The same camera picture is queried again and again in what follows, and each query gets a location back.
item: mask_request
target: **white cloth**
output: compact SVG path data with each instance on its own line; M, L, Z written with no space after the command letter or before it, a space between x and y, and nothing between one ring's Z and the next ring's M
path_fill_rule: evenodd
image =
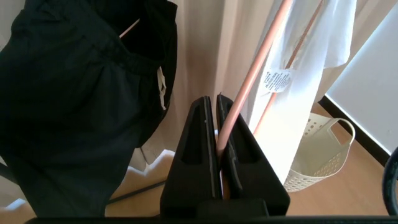
M319 2L294 2L285 29L272 45L262 74L270 68L285 68ZM263 38L280 3L281 1L275 1L271 9ZM282 183L299 146L323 69L339 66L348 60L355 7L356 0L324 2L291 67L295 72L290 86L278 93L267 112L265 128L259 133L257 141ZM258 86L252 90L248 99L249 110L252 107L252 114L247 119L251 131L256 128L271 96L261 96L261 85L257 84Z

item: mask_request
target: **pink rod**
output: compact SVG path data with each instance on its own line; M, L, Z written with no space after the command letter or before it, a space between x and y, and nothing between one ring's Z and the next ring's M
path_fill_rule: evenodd
M223 153L225 149L226 143L228 142L229 135L231 134L236 119L238 118L239 113L242 110L243 104L246 101L246 98L248 97L250 89L253 86L254 81L256 80L256 77L262 67L262 64L264 63L267 57L268 51L271 48L275 36L280 26L282 25L283 20L287 16L292 3L293 0L282 1L282 4L280 5L274 20L272 21L272 24L267 32L267 35L261 44L261 47L256 55L256 58L254 59L249 69L249 72L243 81L242 87L239 90L235 102L232 105L232 108L225 119L223 128L221 128L220 135L218 136L217 154L219 156Z

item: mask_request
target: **black fabric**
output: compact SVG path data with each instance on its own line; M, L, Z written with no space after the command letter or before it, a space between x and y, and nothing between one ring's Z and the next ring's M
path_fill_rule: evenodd
M39 217L99 217L168 106L177 7L27 0L0 53L0 156ZM123 39L125 29L140 18Z

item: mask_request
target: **drawstring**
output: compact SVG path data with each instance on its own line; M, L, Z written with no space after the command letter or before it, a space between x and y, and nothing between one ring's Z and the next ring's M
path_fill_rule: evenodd
M159 97L160 97L160 105L163 110L166 110L164 106L164 95L166 94L166 82L164 80L164 75L162 71L162 67L157 69L157 86L159 87Z

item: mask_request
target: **black baseboard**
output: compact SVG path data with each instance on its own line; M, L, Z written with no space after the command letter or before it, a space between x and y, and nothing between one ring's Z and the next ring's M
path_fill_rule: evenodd
M382 149L376 142L374 142L361 128L358 127L347 115L342 112L329 98L324 96L319 104L334 118L344 118L348 120L355 128L355 140L362 145L381 165L386 165L390 155ZM340 122L342 127L345 128L349 133L351 129L344 122Z

